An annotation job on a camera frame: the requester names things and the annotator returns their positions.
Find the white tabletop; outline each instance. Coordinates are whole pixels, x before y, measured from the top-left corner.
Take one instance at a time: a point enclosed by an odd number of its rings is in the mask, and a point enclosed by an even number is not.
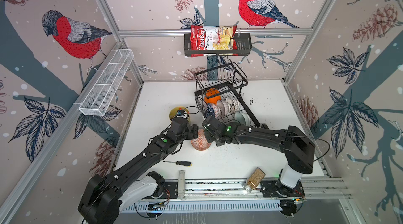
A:
[[[144,83],[116,169],[137,156],[147,146],[148,139],[169,126],[169,112],[174,107],[195,106],[195,90],[195,82]],[[266,123],[270,129],[287,129],[294,125],[303,131],[279,80],[249,81],[241,93],[261,124]],[[194,113],[197,109],[191,107],[189,111]],[[190,116],[190,123],[200,128],[203,120],[201,113]],[[275,177],[287,163],[283,153],[261,146],[226,144],[217,147],[213,142],[207,150],[197,151],[190,140],[185,140],[182,150],[169,155],[165,161],[190,161],[192,166],[159,162],[147,172],[154,170],[165,179],[178,179],[180,170],[185,170],[186,179],[247,178],[259,167],[266,177]],[[306,176],[324,176],[318,162]]]

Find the white mesh shelf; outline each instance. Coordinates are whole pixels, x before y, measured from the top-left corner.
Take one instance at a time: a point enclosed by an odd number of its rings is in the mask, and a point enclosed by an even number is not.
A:
[[[134,55],[130,49],[118,49],[102,71],[79,110],[86,116],[103,116],[109,107]]]

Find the bird head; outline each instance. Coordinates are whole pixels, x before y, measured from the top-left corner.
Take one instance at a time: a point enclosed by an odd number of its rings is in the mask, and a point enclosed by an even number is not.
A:
[[[53,35],[53,36],[58,36],[59,33],[57,31],[57,26],[56,22],[59,18],[63,17],[63,15],[56,11],[56,10],[50,10],[45,15],[42,17],[42,25],[43,25],[43,30],[45,31],[45,34],[47,36]]]

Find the black shelf basket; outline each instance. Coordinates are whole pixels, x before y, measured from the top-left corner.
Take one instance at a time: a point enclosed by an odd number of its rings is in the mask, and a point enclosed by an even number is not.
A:
[[[195,100],[200,111],[202,111],[203,116],[207,114],[207,103],[204,100],[204,97],[212,98],[215,96],[221,96],[221,100],[225,100],[227,97],[232,97],[237,99],[241,104],[241,108],[238,111],[248,114],[251,118],[252,121],[250,122],[250,126],[257,128],[260,127],[259,121],[241,96],[242,87],[248,85],[248,81],[245,73],[238,65],[234,62],[227,63],[225,65],[197,72],[194,76],[196,79]],[[211,88],[214,88],[219,92],[214,95],[206,96],[207,90]],[[236,112],[218,119],[225,124],[233,121],[236,122],[234,117]]]
[[[236,33],[234,35],[234,41],[237,45],[237,49],[229,50],[192,50],[190,43],[190,33],[184,35],[184,54],[191,57],[192,54],[215,54],[215,56],[225,54],[238,54],[238,56],[248,56],[252,50],[252,41],[250,33]]]

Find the black wire rack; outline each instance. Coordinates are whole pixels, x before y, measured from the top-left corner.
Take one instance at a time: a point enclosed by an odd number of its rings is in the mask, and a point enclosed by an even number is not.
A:
[[[246,105],[245,101],[241,96],[242,87],[246,86],[248,83],[247,77],[245,76],[244,72],[241,69],[239,70],[242,72],[243,75],[236,69],[236,67],[238,66],[232,62],[195,73],[194,76],[196,79],[196,91],[195,91],[196,104],[199,107],[200,111],[203,112],[203,116],[206,116],[208,111],[207,111],[207,103],[204,100],[204,97],[212,98],[220,95],[221,100],[224,101],[227,97],[235,98],[241,104],[241,107],[238,111],[249,115],[249,117],[252,120],[250,122],[250,126],[259,128],[260,127],[259,121],[256,119],[255,115]],[[213,88],[218,90],[219,92],[217,94],[206,96],[206,91]],[[218,119],[219,121],[225,124],[227,124],[228,122],[238,122],[235,120],[234,117],[235,113],[238,111],[235,111],[232,114],[228,114]]]

